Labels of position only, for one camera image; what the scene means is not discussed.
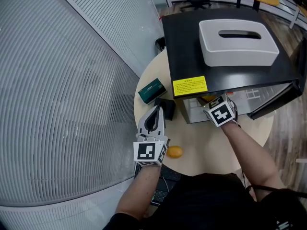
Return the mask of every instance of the wooden floor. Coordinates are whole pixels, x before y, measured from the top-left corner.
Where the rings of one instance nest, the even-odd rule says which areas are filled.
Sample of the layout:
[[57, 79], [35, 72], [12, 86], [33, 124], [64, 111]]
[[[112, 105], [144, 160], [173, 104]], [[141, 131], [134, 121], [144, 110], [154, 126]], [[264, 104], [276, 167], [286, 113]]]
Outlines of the wooden floor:
[[[180, 7], [186, 3], [175, 4], [162, 9], [160, 16], [180, 13]], [[226, 3], [212, 3], [210, 9], [235, 8]], [[271, 27], [290, 56], [302, 39], [303, 32], [289, 22], [272, 14], [259, 12]], [[307, 90], [303, 96], [278, 109], [274, 117], [270, 136], [264, 147], [270, 152], [280, 170], [282, 181], [293, 190], [307, 193], [307, 163], [296, 163], [298, 158], [307, 159]], [[302, 199], [307, 208], [307, 200]]]

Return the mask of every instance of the human arm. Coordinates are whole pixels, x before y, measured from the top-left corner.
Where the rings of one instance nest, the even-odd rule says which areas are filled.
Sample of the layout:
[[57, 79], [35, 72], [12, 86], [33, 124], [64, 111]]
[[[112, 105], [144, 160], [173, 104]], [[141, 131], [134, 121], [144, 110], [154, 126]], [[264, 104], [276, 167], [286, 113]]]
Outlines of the human arm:
[[121, 197], [116, 213], [130, 215], [137, 220], [143, 218], [159, 180], [160, 166], [144, 166]]
[[[236, 157], [248, 180], [254, 185], [285, 188], [274, 160], [269, 153], [250, 137], [237, 124], [228, 122], [222, 125]], [[270, 192], [255, 190], [256, 198], [261, 201]]]

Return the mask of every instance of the black shirt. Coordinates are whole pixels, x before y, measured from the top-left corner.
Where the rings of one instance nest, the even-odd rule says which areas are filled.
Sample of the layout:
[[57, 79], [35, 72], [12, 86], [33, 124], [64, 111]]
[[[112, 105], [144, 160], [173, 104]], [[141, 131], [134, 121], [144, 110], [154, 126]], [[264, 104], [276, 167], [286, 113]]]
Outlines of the black shirt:
[[306, 221], [291, 194], [272, 192], [258, 203], [235, 174], [202, 174], [180, 180], [151, 217], [115, 214], [104, 229], [296, 230]]

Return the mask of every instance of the black cable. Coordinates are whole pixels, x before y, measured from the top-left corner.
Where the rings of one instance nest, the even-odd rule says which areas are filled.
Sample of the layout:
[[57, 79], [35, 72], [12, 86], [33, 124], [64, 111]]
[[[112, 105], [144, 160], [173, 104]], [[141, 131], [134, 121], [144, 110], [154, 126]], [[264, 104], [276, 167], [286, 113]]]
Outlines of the black cable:
[[161, 174], [161, 177], [162, 177], [162, 179], [163, 179], [163, 181], [164, 181], [164, 183], [165, 183], [165, 185], [166, 185], [167, 191], [169, 192], [169, 189], [168, 189], [168, 185], [167, 185], [167, 183], [166, 183], [166, 180], [165, 180], [164, 177], [162, 176], [162, 173], [160, 173], [160, 174]]
[[243, 175], [243, 182], [244, 182], [244, 187], [246, 188], [246, 183], [245, 183], [245, 175], [244, 175], [244, 172], [242, 170], [242, 175]]

